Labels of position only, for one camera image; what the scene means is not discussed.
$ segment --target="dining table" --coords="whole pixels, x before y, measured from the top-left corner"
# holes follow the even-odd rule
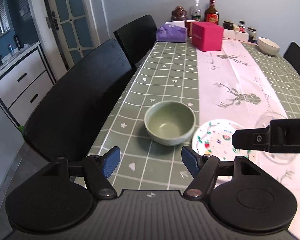
[[[263,127],[269,119],[300,118],[300,76],[282,56],[266,55],[253,43],[223,39],[221,51],[203,52],[190,40],[156,42],[89,151],[103,155],[120,148],[120,163],[109,178],[118,195],[122,189],[183,192],[192,181],[181,160],[181,148],[191,147],[192,138],[168,147],[152,140],[144,126],[146,111],[166,100],[192,109],[195,130],[214,119]],[[256,164],[296,197],[289,231],[300,239],[300,154],[257,152]],[[85,186],[83,178],[75,182]]]

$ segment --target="black drawer handle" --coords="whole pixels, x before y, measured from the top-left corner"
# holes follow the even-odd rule
[[[34,97],[30,100],[30,103],[32,103],[37,97],[38,97],[38,94],[35,94]]]
[[[21,77],[19,77],[18,82],[20,82],[20,80],[23,79],[26,75],[27,73],[24,73]]]

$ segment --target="white bowl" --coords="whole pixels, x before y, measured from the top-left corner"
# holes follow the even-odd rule
[[[266,38],[258,38],[258,45],[262,52],[272,56],[276,55],[280,50],[278,44]]]

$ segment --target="red cup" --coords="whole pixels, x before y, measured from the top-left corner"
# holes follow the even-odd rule
[[[192,23],[193,22],[198,22],[195,20],[187,20],[185,21],[185,27],[188,29],[188,36],[192,37]]]

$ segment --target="red box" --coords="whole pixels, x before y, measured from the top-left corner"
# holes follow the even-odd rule
[[[192,23],[192,44],[201,51],[221,50],[223,27],[210,22]]]

